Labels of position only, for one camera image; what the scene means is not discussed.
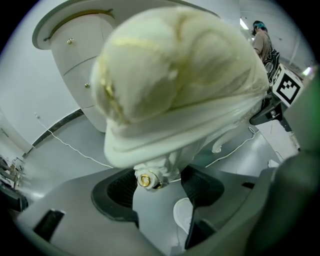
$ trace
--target white wall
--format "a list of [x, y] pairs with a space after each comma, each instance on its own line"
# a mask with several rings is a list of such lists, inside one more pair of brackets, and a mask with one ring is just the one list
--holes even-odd
[[28, 143], [13, 126], [8, 122], [7, 118], [0, 109], [0, 131], [15, 144], [21, 151], [28, 153], [33, 146]]
[[32, 144], [47, 127], [79, 109], [50, 50], [36, 49], [32, 34], [40, 19], [65, 0], [41, 0], [15, 29], [0, 56], [0, 108], [10, 124]]
[[184, 0], [196, 6], [208, 9], [219, 15], [225, 22], [240, 27], [239, 0]]
[[0, 156], [12, 162], [16, 158], [22, 159], [23, 154], [24, 152], [0, 130]]

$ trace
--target black strip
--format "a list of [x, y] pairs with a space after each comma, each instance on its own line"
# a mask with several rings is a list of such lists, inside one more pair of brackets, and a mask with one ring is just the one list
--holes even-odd
[[58, 210], [50, 210], [34, 228], [34, 232], [46, 241], [49, 241], [65, 214]]
[[[55, 123], [53, 126], [51, 126], [49, 128], [49, 131], [51, 131], [52, 133], [56, 132], [57, 130], [59, 130], [62, 126], [66, 125], [67, 123], [69, 123], [70, 121], [81, 117], [82, 115], [84, 115], [84, 112], [82, 111], [82, 109], [78, 109], [75, 112], [67, 115], [66, 117], [64, 117], [63, 119], [61, 119], [59, 122]], [[49, 135], [51, 135], [51, 133], [48, 130], [42, 134], [33, 144], [32, 146], [36, 146], [38, 145], [40, 142], [42, 142], [45, 138], [47, 138]]]
[[242, 184], [242, 186], [248, 189], [253, 189], [255, 187], [255, 184], [252, 182], [245, 182]]

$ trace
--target person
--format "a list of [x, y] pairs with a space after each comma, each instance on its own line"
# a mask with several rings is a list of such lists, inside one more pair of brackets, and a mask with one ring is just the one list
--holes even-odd
[[263, 22], [256, 20], [253, 23], [252, 34], [255, 36], [253, 48], [264, 63], [272, 51], [272, 43], [266, 25]]

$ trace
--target gray panel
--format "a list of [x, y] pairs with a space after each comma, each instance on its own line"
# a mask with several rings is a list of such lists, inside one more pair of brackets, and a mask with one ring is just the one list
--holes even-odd
[[252, 189], [242, 186], [243, 183], [255, 184], [256, 177], [221, 172], [214, 169], [200, 168], [199, 171], [220, 180], [224, 185], [224, 193], [211, 206], [197, 209], [199, 215], [218, 231], [235, 214], [245, 202]]
[[[307, 208], [316, 211], [319, 207], [319, 201], [315, 196], [319, 194], [319, 167], [318, 155], [302, 151], [277, 168], [263, 213], [250, 236], [247, 248], [250, 255], [260, 255], [281, 241], [290, 231], [295, 232], [297, 238], [299, 235], [307, 235], [299, 234], [301, 232], [299, 228], [296, 230], [292, 228], [299, 223], [299, 218]], [[306, 230], [314, 229], [316, 233], [318, 231], [316, 226], [315, 224]]]
[[77, 256], [161, 255], [133, 222], [112, 221], [91, 201], [91, 191], [101, 180], [118, 172], [109, 169], [67, 181], [33, 203], [18, 222], [33, 229], [50, 209], [65, 212], [50, 243]]
[[185, 252], [186, 256], [239, 256], [243, 255], [248, 237], [254, 228], [268, 197], [273, 169], [261, 172], [252, 192], [241, 208], [216, 233]]
[[301, 150], [320, 151], [320, 76], [311, 84], [284, 113], [294, 132]]

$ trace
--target ceiling light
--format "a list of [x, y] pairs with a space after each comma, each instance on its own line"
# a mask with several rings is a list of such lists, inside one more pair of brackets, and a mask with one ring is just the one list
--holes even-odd
[[240, 18], [240, 25], [243, 27], [245, 30], [248, 30], [249, 28], [247, 27], [246, 23]]
[[304, 74], [305, 76], [307, 76], [307, 75], [310, 73], [310, 71], [311, 71], [311, 67], [308, 66], [308, 67], [306, 68], [306, 70], [303, 71], [302, 74]]

